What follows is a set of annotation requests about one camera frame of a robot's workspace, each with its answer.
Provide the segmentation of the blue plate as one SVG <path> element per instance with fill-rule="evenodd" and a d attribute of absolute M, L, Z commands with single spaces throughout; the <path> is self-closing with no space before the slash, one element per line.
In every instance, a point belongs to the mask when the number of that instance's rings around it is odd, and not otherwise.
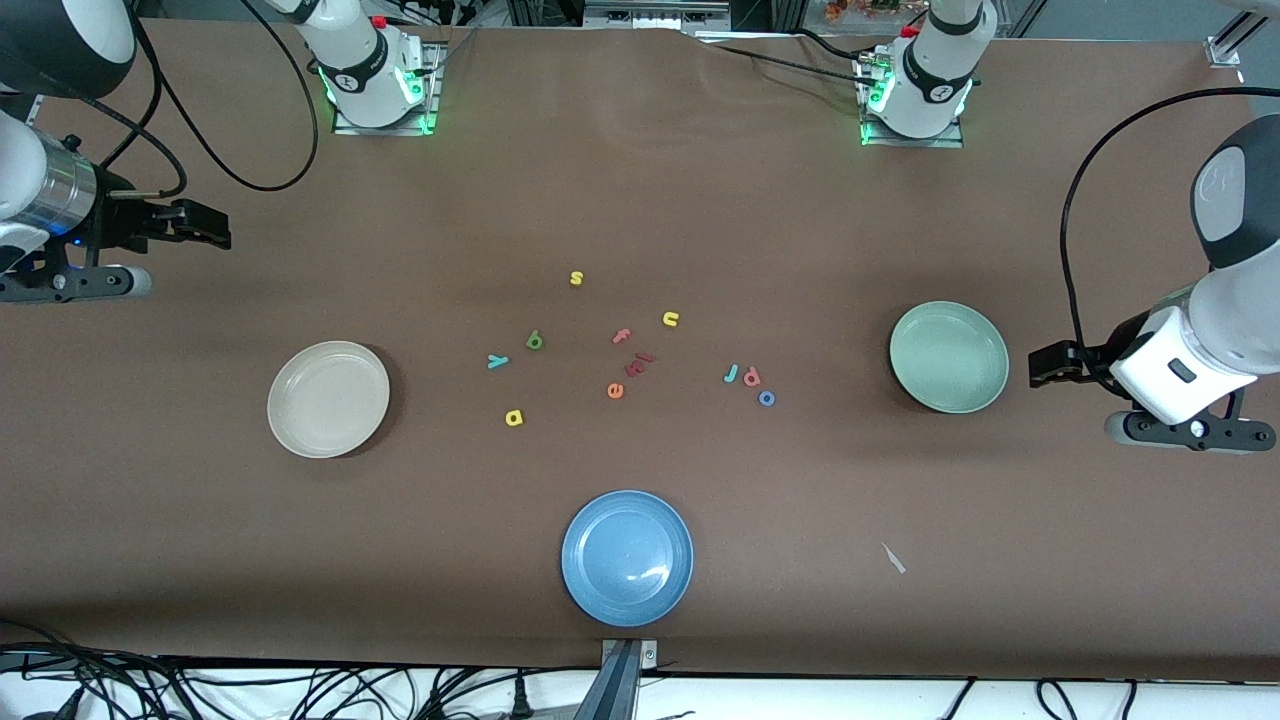
<path fill-rule="evenodd" d="M 692 536 L 659 496 L 617 489 L 577 511 L 559 566 L 570 597 L 589 618 L 608 626 L 648 626 L 668 615 L 691 584 Z"/>

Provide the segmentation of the pale green plate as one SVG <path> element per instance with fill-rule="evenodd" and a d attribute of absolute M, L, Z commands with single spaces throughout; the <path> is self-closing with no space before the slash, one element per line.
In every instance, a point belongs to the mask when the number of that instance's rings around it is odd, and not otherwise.
<path fill-rule="evenodd" d="M 929 301 L 905 311 L 890 333 L 896 382 L 934 413 L 987 409 L 1005 391 L 1010 352 L 996 325 L 964 304 Z"/>

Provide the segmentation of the beige brown plate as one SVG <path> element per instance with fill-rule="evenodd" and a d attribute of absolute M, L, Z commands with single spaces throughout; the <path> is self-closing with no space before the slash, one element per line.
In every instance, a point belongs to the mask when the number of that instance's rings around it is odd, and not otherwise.
<path fill-rule="evenodd" d="M 347 455 L 370 439 L 390 406 L 390 377 L 369 347 L 326 341 L 296 354 L 268 395 L 275 439 L 307 459 Z"/>

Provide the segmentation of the brown table cover sheet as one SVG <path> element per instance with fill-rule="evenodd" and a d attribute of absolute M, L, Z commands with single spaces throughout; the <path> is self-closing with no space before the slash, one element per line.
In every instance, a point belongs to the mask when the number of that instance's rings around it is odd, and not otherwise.
<path fill-rule="evenodd" d="M 488 29 L 435 135 L 325 135 L 282 193 L 157 114 L 234 247 L 155 243 L 147 299 L 0 307 L 0 616 L 138 653 L 594 665 L 611 629 L 561 542 L 635 488 L 694 538 L 644 629 L 680 673 L 1280 679 L 1280 448 L 1116 445 L 1115 397 L 1025 369 L 1070 332 L 1089 146 L 1234 77 L 1080 41 L 979 74 L 963 149 L 861 146 L 835 79 L 672 31 Z M 1005 338 L 987 409 L 896 382 L 890 333 L 929 301 Z M 307 459 L 268 395 L 326 341 L 381 359 L 390 406 Z"/>

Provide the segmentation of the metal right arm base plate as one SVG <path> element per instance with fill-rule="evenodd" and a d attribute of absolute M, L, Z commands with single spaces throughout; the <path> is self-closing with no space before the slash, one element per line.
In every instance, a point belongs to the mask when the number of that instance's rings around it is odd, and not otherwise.
<path fill-rule="evenodd" d="M 444 44 L 387 31 L 376 53 L 358 65 L 321 77 L 334 106 L 333 132 L 420 137 L 434 133 L 443 90 Z"/>

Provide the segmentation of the grey metal box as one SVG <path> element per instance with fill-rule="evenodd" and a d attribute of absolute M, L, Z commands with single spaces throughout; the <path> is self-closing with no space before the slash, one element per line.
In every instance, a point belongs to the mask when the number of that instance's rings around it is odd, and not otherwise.
<path fill-rule="evenodd" d="M 730 32 L 730 0 L 584 0 L 582 27 Z"/>

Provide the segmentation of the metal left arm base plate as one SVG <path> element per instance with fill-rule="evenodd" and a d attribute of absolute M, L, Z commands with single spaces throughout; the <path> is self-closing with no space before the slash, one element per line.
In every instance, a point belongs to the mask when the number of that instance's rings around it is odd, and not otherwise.
<path fill-rule="evenodd" d="M 933 110 L 932 106 L 920 110 L 915 106 L 909 108 L 904 97 L 901 102 L 892 100 L 895 90 L 906 88 L 908 86 L 896 79 L 888 55 L 861 53 L 851 61 L 851 65 L 856 79 L 870 81 L 869 85 L 863 85 L 858 90 L 861 143 L 864 146 L 883 145 L 924 149 L 960 149 L 963 146 L 963 129 L 959 117 L 965 108 L 964 99 L 969 91 L 968 86 L 960 92 L 959 100 L 941 104 L 940 110 Z M 915 129 L 918 126 L 922 127 L 922 123 L 925 120 L 940 120 L 943 117 L 948 123 L 941 132 L 929 137 L 902 135 L 891 127 L 879 114 L 879 110 L 892 110 L 895 108 L 899 110 L 913 109 L 913 114 L 908 118 L 909 129 Z"/>

